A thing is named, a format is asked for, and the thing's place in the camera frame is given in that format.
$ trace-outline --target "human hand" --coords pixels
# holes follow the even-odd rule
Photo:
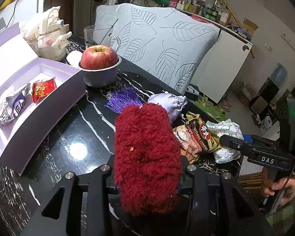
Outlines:
[[[264,197],[268,197],[269,195],[273,196],[274,191],[281,190],[287,180],[287,177],[283,177],[279,181],[274,183],[273,180],[269,178],[269,172],[266,167],[263,167],[261,176],[262,176],[261,194]],[[295,175],[292,175],[285,186],[285,193],[283,198],[280,201],[280,205],[284,205],[288,203],[294,196],[295,196]]]

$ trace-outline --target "purple tassel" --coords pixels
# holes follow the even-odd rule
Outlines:
[[[121,113],[129,105],[142,105],[134,87],[126,87],[114,92],[105,106],[116,113]]]

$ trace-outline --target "marble tabletop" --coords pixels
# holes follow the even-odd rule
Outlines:
[[[84,40],[81,37],[74,37],[69,42],[67,53],[73,50],[83,51],[83,45]],[[179,95],[126,59],[122,59],[119,70],[117,80],[112,85],[101,89],[86,88],[88,93],[51,130],[22,176],[0,164],[0,215],[11,235],[21,233],[40,201],[66,172],[73,171],[80,175],[107,163],[114,153],[114,122],[118,114],[105,104],[114,91],[133,86],[144,101],[150,95],[163,91]],[[183,110],[184,113],[188,111],[200,113],[204,121],[214,122],[214,119],[191,102]],[[180,125],[183,122],[178,119],[175,124]],[[216,164],[213,154],[201,156],[196,165],[217,175],[229,171],[237,176],[240,169],[238,161]],[[87,225],[83,208],[81,225],[81,235],[85,235]]]

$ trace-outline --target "lavender gift box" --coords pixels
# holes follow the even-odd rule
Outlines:
[[[39,104],[28,95],[20,115],[0,128],[0,162],[20,175],[56,123],[85,95],[82,72],[39,58],[20,35],[18,23],[0,33],[0,97],[36,79],[55,77],[57,88]]]

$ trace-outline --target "metal screw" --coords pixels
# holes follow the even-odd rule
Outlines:
[[[67,172],[67,173],[65,174],[65,178],[66,178],[66,179],[71,179],[71,178],[73,178],[73,176],[74,176],[74,173],[73,173],[73,172]]]
[[[230,178],[231,178],[231,173],[229,173],[229,172],[224,172],[224,173],[223,173],[223,177],[224,177],[225,179],[230,179]]]
[[[110,169],[110,166],[108,164],[101,165],[101,170],[102,171],[107,171],[109,169]]]
[[[197,167],[195,165],[188,165],[187,169],[190,171],[194,171],[197,169]]]

